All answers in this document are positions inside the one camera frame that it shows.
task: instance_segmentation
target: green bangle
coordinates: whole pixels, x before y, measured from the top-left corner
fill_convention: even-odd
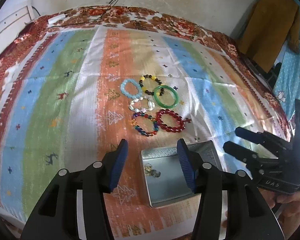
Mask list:
[[[175,100],[174,100],[173,105],[167,106],[167,105],[165,105],[165,104],[163,104],[163,103],[160,102],[159,98],[157,97],[157,92],[158,92],[158,90],[161,89],[161,88],[170,90],[170,91],[173,93],[173,95],[174,95],[174,97],[175,97]],[[161,106],[161,107],[163,107],[163,108],[173,108],[173,107],[175,107],[175,106],[177,105],[177,103],[179,102],[179,96],[178,96],[177,92],[175,92],[175,90],[174,90],[173,88],[169,87],[169,86],[166,86],[166,85],[158,86],[158,87],[156,87],[156,88],[153,90],[153,92],[154,92],[154,100],[157,102],[157,105],[158,105],[158,106]]]

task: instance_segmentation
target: wire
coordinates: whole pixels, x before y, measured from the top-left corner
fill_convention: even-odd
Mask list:
[[[34,6],[31,6],[33,9],[35,9],[35,11],[37,12],[37,14],[39,14],[39,16],[41,16],[40,15],[40,13],[38,12],[38,10],[34,7]]]
[[[53,27],[64,27],[64,26],[71,26],[71,25],[79,25],[79,24],[83,24],[83,23],[89,23],[89,22],[93,22],[93,21],[98,21],[100,19],[102,19],[102,17],[107,13],[107,11],[109,9],[111,9],[113,6],[115,6],[117,4],[119,0],[111,0],[109,3],[109,6],[108,8],[103,12],[103,14],[101,14],[97,19],[91,19],[91,20],[88,20],[88,21],[85,21],[85,22],[80,22],[80,23],[72,23],[72,24],[65,24],[65,25],[55,25],[55,26],[50,26],[50,27],[47,27],[45,28],[46,29],[50,29],[50,28],[53,28]]]

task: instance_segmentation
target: silver tray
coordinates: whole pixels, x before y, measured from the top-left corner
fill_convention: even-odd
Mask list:
[[[203,161],[222,170],[212,141],[187,146],[190,151],[199,153]],[[151,169],[161,173],[160,176],[147,176],[145,166],[151,166]],[[176,146],[142,150],[141,168],[150,207],[159,208],[194,196],[183,176]]]

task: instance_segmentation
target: beaded bracelet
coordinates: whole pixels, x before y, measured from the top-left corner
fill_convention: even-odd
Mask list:
[[[142,113],[145,113],[146,111],[152,111],[155,107],[155,104],[153,102],[153,99],[151,96],[145,96],[144,97],[145,99],[148,100],[148,109],[145,109],[144,107],[141,108],[140,110],[138,108],[134,108],[133,105],[135,102],[138,102],[139,100],[143,100],[143,97],[140,97],[140,98],[136,98],[136,99],[133,99],[130,101],[130,104],[129,104],[129,109],[131,111],[134,111],[135,113],[139,113],[139,112],[142,112]]]
[[[166,89],[170,90],[170,91],[173,93],[174,97],[175,97],[174,103],[173,103],[171,106],[167,106],[167,105],[161,103],[160,100],[159,100],[159,98],[157,97],[157,92],[158,92],[158,90],[159,90],[159,89],[161,90],[161,89],[163,89],[163,88],[166,88]],[[158,106],[161,106],[161,107],[164,107],[164,108],[173,108],[173,107],[175,107],[175,106],[177,105],[177,103],[178,103],[178,101],[179,101],[179,96],[178,96],[177,92],[175,92],[175,90],[174,90],[173,88],[168,87],[168,86],[166,86],[166,85],[161,85],[161,86],[156,87],[156,88],[153,90],[153,92],[154,92],[154,100],[157,102],[157,105],[158,105]]]
[[[165,123],[162,122],[161,116],[163,114],[169,114],[171,115],[174,119],[177,120],[177,122],[179,122],[180,126],[179,127],[171,127],[166,125]],[[183,131],[186,127],[185,127],[185,122],[190,123],[191,119],[186,118],[185,121],[182,120],[182,117],[178,115],[178,113],[175,113],[172,110],[169,109],[161,109],[160,111],[157,112],[156,114],[156,120],[158,125],[161,127],[161,129],[166,130],[167,132],[181,132]]]
[[[124,87],[126,86],[127,83],[132,83],[137,89],[138,89],[138,93],[135,94],[135,95],[131,95],[129,92],[127,92]],[[125,79],[121,85],[120,85],[120,90],[121,90],[121,93],[124,94],[126,97],[128,98],[131,98],[131,99],[136,99],[136,98],[140,98],[142,96],[142,90],[141,90],[141,87],[140,85],[132,78],[128,78],[128,79]]]
[[[161,82],[161,80],[158,79],[156,76],[152,76],[152,75],[144,75],[144,76],[142,76],[142,77],[140,78],[140,80],[139,80],[139,85],[140,85],[142,91],[143,91],[144,93],[146,93],[147,95],[149,95],[149,96],[153,96],[153,95],[154,95],[154,92],[151,92],[151,91],[147,90],[147,89],[143,86],[143,81],[144,81],[146,78],[151,78],[152,80],[156,81],[156,82],[158,83],[159,86],[162,85],[162,82]],[[160,96],[162,96],[163,94],[164,94],[164,88],[162,88],[162,89],[160,90]]]
[[[144,118],[147,118],[149,119],[152,123],[153,123],[153,127],[154,127],[154,130],[151,131],[151,132],[146,132],[144,131],[138,124],[137,124],[137,121],[136,121],[136,117],[138,116],[143,116]],[[132,115],[132,125],[134,126],[134,128],[141,134],[141,135],[144,135],[144,136],[154,136],[158,133],[159,131],[159,125],[157,124],[157,121],[155,118],[153,118],[151,115],[147,115],[147,114],[144,114],[144,113],[135,113]]]

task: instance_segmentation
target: person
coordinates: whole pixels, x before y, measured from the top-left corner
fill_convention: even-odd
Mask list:
[[[277,203],[285,204],[282,213],[278,218],[285,239],[288,239],[300,225],[300,191],[292,195],[279,195],[276,193],[259,189],[268,206],[273,208]]]

